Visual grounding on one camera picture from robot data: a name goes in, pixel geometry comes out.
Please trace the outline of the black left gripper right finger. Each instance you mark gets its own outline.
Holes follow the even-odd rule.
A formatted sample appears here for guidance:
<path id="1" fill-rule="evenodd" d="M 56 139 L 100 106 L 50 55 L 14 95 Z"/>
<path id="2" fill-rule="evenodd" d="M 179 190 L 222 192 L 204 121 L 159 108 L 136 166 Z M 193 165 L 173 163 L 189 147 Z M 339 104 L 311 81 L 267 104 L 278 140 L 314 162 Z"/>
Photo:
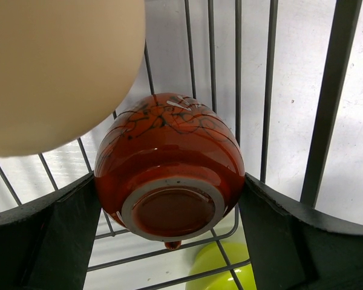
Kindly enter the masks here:
<path id="1" fill-rule="evenodd" d="M 257 289 L 363 289 L 363 225 L 315 210 L 250 174 L 238 204 Z"/>

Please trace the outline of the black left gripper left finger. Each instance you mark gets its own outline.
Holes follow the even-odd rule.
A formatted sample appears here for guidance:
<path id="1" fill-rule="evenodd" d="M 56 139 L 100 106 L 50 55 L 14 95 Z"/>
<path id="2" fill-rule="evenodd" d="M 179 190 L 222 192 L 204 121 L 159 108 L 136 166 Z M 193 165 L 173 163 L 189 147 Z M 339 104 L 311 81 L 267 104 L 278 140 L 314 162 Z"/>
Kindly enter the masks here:
<path id="1" fill-rule="evenodd" d="M 82 289 L 99 216 L 91 173 L 0 212 L 0 289 Z"/>

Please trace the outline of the orange mug dark inside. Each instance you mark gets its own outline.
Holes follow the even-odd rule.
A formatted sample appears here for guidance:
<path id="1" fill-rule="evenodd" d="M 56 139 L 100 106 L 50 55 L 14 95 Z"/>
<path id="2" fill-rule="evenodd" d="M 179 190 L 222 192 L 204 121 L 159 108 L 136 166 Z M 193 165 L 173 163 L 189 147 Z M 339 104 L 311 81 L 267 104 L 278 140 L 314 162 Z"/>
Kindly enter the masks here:
<path id="1" fill-rule="evenodd" d="M 118 224 L 170 250 L 221 221 L 244 186 L 240 147 L 192 97 L 149 95 L 120 113 L 102 140 L 94 180 Z"/>

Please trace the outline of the yellow plastic plate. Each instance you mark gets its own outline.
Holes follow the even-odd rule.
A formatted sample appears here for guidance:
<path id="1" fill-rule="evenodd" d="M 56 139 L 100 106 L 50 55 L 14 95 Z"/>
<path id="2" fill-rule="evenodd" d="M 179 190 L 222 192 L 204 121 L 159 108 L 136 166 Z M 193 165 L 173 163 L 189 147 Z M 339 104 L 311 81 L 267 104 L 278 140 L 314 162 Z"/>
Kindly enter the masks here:
<path id="1" fill-rule="evenodd" d="M 0 157 L 104 121 L 138 75 L 145 27 L 143 1 L 0 1 Z"/>

